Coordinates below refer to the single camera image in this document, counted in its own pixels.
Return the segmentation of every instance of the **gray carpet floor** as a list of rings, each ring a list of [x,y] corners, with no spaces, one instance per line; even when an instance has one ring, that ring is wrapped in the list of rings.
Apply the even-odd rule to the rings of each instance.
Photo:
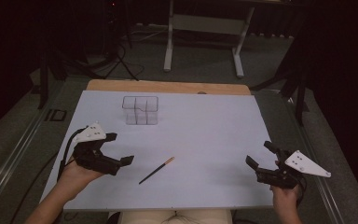
[[[292,42],[292,39],[250,35],[241,52],[246,75],[239,79],[235,76],[230,49],[235,39],[223,36],[217,43],[194,42],[188,41],[189,34],[176,33],[172,71],[165,73],[162,69],[166,48],[165,33],[148,37],[150,34],[154,33],[133,35],[132,49],[123,41],[124,61],[133,74],[139,73],[136,76],[141,80],[254,86],[274,76]],[[120,49],[119,53],[123,55],[124,51]],[[112,65],[96,72],[107,75],[110,68]],[[33,179],[62,144],[80,93],[86,89],[90,80],[73,69],[68,71],[70,76],[65,82],[50,82],[50,98],[44,110],[37,110],[38,95],[29,93],[0,120],[0,169],[10,153],[16,151],[16,148],[24,148],[20,162],[10,172],[6,186],[0,190],[0,223],[10,223]],[[119,65],[108,78],[131,77],[124,66]],[[312,91],[307,90],[305,102],[308,110],[303,113],[304,127],[299,127],[294,121],[291,104],[275,91],[281,86],[282,82],[271,85],[268,90],[253,92],[272,142],[280,147],[299,149],[311,155],[332,173],[332,177],[328,179],[307,175],[309,187],[298,208],[304,223],[358,223],[358,184],[313,98]],[[44,120],[49,109],[67,111],[65,120]],[[37,206],[51,166],[52,162],[32,185],[14,223],[22,223]],[[254,223],[279,223],[271,208],[238,210],[236,214],[237,218]],[[107,213],[67,213],[62,223],[105,223],[106,219]]]

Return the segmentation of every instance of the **dark background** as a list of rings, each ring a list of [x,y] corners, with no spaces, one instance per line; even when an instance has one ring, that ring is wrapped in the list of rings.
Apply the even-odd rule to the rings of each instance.
[[[90,2],[0,0],[0,118],[33,87],[28,75],[39,67],[42,37],[78,60],[85,60],[87,53],[103,52],[100,21],[108,15],[101,2]],[[130,24],[166,24],[168,1],[129,2]],[[307,68],[308,87],[358,180],[358,0],[316,1],[314,6],[307,14],[298,8],[259,7],[249,31],[296,37],[280,71]],[[236,11],[233,17],[242,16]],[[199,13],[225,16],[227,11],[210,4]],[[95,35],[85,35],[90,31]]]

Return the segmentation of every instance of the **table leg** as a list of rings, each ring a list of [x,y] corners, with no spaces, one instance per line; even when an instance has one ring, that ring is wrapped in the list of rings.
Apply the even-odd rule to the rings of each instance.
[[[164,72],[171,71],[172,51],[173,51],[172,33],[173,33],[173,0],[170,1],[170,17],[168,18],[168,44],[167,44],[167,51],[165,52]]]
[[[254,7],[249,8],[248,15],[246,16],[246,21],[243,25],[243,29],[240,35],[240,41],[237,47],[232,49],[232,56],[234,57],[234,64],[235,64],[235,70],[237,72],[237,77],[244,77],[240,52],[241,52],[243,41],[245,40],[246,37],[246,33],[248,32],[248,28],[251,23],[251,18],[253,16],[254,11],[255,11]]]

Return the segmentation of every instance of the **black cable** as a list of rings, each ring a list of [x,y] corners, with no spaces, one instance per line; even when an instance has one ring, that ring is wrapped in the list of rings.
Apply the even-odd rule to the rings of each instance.
[[[63,152],[62,160],[60,161],[60,168],[59,168],[58,175],[57,175],[57,181],[60,179],[61,174],[62,174],[62,171],[63,171],[63,168],[65,167],[66,157],[68,156],[69,146],[71,146],[72,140],[76,137],[76,135],[77,135],[78,133],[83,132],[83,130],[85,130],[86,128],[84,128],[84,129],[79,129],[79,130],[75,131],[75,132],[71,135],[71,137],[69,138],[68,143],[66,144],[66,147],[65,147],[65,151]]]
[[[34,182],[36,182],[37,178],[42,174],[42,172],[46,169],[46,167],[51,163],[51,161],[56,158],[58,155],[58,152],[54,153],[54,155],[48,159],[48,161],[45,163],[45,165],[42,167],[42,169],[39,171],[39,173],[37,173],[36,177],[34,178],[34,180],[32,181],[30,187],[28,187],[28,189],[25,191],[25,194],[22,196],[22,199],[20,201],[20,204],[19,206],[17,207],[16,211],[14,212],[14,215],[12,217],[12,219],[10,220],[10,223],[14,223],[14,220],[16,219],[16,216],[17,214],[19,213],[21,207],[22,207],[22,204],[24,203],[25,201],[25,198],[27,197],[28,193],[30,192],[32,186],[34,185]]]

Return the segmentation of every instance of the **lead of pencil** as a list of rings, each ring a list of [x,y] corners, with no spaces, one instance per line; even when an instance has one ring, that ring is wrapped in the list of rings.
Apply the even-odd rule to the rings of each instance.
[[[175,157],[171,157],[169,160],[165,161],[164,163],[162,163],[156,170],[154,170],[152,173],[150,173],[150,175],[148,175],[147,177],[145,177],[143,180],[141,180],[141,182],[139,182],[139,184],[144,183],[144,181],[146,181],[146,179],[148,179],[150,176],[152,176],[153,174],[155,174],[157,171],[159,171],[162,167],[164,167],[166,164],[170,163],[171,161],[173,161],[173,159],[175,159]]]

